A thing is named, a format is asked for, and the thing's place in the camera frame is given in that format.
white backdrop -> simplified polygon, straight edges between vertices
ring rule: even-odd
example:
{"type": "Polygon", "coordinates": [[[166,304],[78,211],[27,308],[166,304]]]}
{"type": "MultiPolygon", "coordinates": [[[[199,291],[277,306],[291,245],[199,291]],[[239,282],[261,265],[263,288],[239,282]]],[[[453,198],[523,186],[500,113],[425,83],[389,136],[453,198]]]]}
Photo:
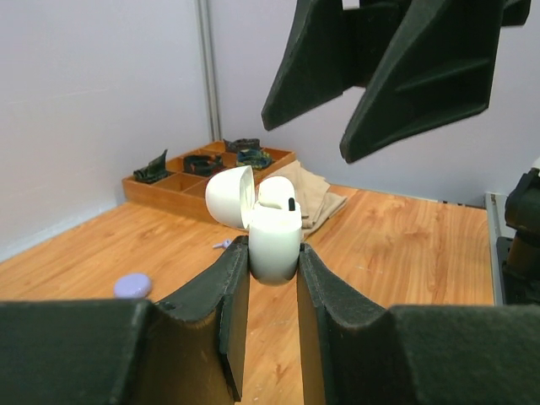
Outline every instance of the white backdrop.
{"type": "Polygon", "coordinates": [[[209,141],[195,1],[0,2],[0,261],[209,141]]]}
{"type": "Polygon", "coordinates": [[[480,204],[487,191],[508,193],[540,155],[539,4],[532,5],[524,28],[502,31],[488,111],[347,165],[338,145],[363,90],[351,89],[272,132],[262,127],[261,109],[295,3],[212,2],[224,138],[260,137],[266,145],[293,149],[308,170],[337,184],[458,203],[480,204]]]}

beige cloth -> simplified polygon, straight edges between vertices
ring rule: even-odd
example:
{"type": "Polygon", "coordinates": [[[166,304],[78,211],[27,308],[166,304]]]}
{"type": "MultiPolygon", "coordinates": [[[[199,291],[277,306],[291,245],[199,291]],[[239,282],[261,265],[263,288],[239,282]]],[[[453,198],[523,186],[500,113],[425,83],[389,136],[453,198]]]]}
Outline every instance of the beige cloth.
{"type": "Polygon", "coordinates": [[[330,185],[324,177],[304,169],[298,160],[274,171],[268,177],[275,176],[286,177],[293,183],[296,201],[302,212],[304,239],[321,228],[346,203],[346,197],[328,191],[330,185]]]}

wooden table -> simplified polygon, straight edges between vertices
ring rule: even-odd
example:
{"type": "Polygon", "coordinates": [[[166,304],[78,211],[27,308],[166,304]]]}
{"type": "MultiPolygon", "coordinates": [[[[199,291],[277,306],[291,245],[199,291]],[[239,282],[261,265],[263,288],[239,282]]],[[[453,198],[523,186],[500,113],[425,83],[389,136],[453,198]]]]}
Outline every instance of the wooden table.
{"type": "MultiPolygon", "coordinates": [[[[492,305],[486,212],[333,186],[348,196],[307,242],[380,305],[492,305]]],[[[213,263],[238,231],[125,203],[0,264],[0,300],[110,298],[131,272],[159,300],[213,263]]],[[[296,287],[251,283],[242,403],[300,405],[296,287]]]]}

metal pole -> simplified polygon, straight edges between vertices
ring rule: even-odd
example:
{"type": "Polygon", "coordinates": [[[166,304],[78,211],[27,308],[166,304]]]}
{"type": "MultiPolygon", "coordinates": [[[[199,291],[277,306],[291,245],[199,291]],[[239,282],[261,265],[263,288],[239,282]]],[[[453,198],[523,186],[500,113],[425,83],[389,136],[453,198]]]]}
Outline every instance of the metal pole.
{"type": "Polygon", "coordinates": [[[223,138],[221,136],[221,124],[219,122],[218,88],[214,70],[212,27],[210,24],[208,0],[197,0],[197,13],[210,132],[212,140],[219,141],[223,138]]]}

wooden tray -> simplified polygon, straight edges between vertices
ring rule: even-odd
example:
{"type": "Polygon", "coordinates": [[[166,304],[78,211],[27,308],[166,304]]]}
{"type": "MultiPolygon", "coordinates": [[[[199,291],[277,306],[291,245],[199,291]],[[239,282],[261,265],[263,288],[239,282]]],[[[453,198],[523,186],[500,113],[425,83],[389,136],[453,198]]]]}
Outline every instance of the wooden tray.
{"type": "MultiPolygon", "coordinates": [[[[273,163],[264,170],[253,171],[256,186],[274,171],[296,160],[295,153],[288,150],[262,149],[272,156],[273,163]]],[[[132,175],[122,179],[127,200],[170,213],[215,223],[216,221],[210,216],[204,202],[206,185],[211,177],[183,172],[183,159],[190,154],[221,154],[225,170],[236,167],[236,154],[225,152],[223,141],[210,143],[202,148],[167,160],[166,169],[172,174],[154,184],[135,181],[132,175]]]]}

